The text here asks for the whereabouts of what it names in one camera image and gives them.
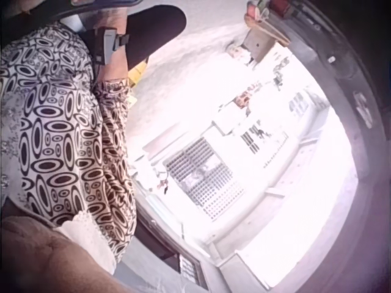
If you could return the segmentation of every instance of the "building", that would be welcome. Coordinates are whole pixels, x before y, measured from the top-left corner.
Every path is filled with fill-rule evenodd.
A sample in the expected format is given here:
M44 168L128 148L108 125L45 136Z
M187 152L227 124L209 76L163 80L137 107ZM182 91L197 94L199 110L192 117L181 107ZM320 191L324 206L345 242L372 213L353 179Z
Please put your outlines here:
M269 57L275 59L275 52ZM251 262L264 257L255 251L259 243L265 243L262 239L269 227L283 233L286 224L276 221L283 214L292 215L289 206L298 205L295 202L309 194L298 190L309 188L305 187L309 170L319 173L317 158L328 157L332 162L340 155L328 152L330 141L343 141L340 151L349 152L343 128L323 93L291 54L288 58L288 65L281 69L286 80L300 72L307 75L307 82L285 82L277 88L265 78L253 79L204 122L191 129L175 124L134 156L139 223L116 272L124 283L142 280L143 288L152 286L162 292L188 288L189 292L235 293L243 292L244 278L252 284L248 287L252 291L246 292L262 292L277 286L294 267L292 262L308 250L319 232L316 229L312 238L298 245L302 253L295 254L285 270L266 269L265 273L264 267ZM264 61L252 76L259 77L258 70L274 69L276 63ZM240 101L246 98L249 104L243 106ZM336 182L352 176L351 167L348 160ZM166 180L164 193L161 183ZM333 197L326 197L329 210L339 187L334 188ZM327 219L319 218L318 228ZM276 243L273 237L268 239ZM270 268L273 259L268 261Z

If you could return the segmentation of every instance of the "patterned dress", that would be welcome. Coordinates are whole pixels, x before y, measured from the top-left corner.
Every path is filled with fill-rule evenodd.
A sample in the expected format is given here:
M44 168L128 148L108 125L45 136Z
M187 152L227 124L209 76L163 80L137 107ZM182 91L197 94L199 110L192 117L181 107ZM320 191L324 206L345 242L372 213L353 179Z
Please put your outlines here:
M92 215L120 261L136 226L124 129L129 81L93 83L82 40L55 23L1 51L1 192L61 226Z

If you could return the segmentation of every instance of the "beige fabric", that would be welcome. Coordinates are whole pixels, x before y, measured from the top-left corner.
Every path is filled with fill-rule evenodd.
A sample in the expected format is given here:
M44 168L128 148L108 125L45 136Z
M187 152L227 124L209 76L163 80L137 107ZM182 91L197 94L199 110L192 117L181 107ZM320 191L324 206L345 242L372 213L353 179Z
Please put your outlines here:
M15 286L9 292L130 292L79 245L30 217L2 221L1 247L2 283Z

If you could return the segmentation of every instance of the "yellow object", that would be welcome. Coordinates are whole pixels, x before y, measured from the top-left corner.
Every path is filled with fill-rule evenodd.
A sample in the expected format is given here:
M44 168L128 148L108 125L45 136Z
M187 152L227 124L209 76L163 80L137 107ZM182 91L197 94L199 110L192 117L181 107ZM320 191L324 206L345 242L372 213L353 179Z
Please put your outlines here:
M131 81L132 87L136 86L136 84L138 84L139 81L141 80L141 77L147 67L147 64L148 64L148 58L146 58L144 61L137 64L128 72L128 77Z

